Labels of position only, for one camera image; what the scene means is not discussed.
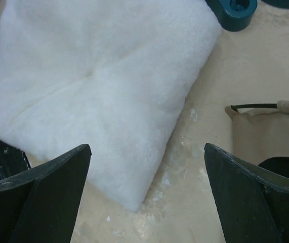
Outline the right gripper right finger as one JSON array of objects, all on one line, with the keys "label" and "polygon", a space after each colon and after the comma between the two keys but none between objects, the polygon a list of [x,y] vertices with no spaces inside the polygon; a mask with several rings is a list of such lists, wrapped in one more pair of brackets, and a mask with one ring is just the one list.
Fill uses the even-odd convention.
[{"label": "right gripper right finger", "polygon": [[226,242],[289,242],[289,157],[254,165],[208,143],[204,161]]}]

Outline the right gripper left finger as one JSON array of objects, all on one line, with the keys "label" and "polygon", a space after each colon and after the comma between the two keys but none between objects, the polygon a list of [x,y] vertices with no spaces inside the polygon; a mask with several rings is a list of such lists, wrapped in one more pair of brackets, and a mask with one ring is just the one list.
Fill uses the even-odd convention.
[{"label": "right gripper left finger", "polygon": [[90,159],[82,144],[0,180],[0,242],[70,242]]}]

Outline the beige patterned pet cushion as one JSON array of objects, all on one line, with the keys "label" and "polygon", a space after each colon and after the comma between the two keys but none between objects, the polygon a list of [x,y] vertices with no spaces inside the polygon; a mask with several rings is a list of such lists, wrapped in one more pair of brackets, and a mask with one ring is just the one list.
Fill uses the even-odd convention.
[{"label": "beige patterned pet cushion", "polygon": [[88,144],[88,180],[136,212],[220,33],[205,1],[6,1],[0,140],[39,160]]}]

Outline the teal pet bowl stand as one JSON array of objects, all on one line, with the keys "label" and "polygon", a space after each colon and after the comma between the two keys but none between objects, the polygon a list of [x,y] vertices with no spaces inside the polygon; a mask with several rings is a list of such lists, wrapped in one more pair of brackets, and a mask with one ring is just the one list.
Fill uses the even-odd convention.
[{"label": "teal pet bowl stand", "polygon": [[289,9],[289,0],[262,0],[262,2],[273,7]]}]

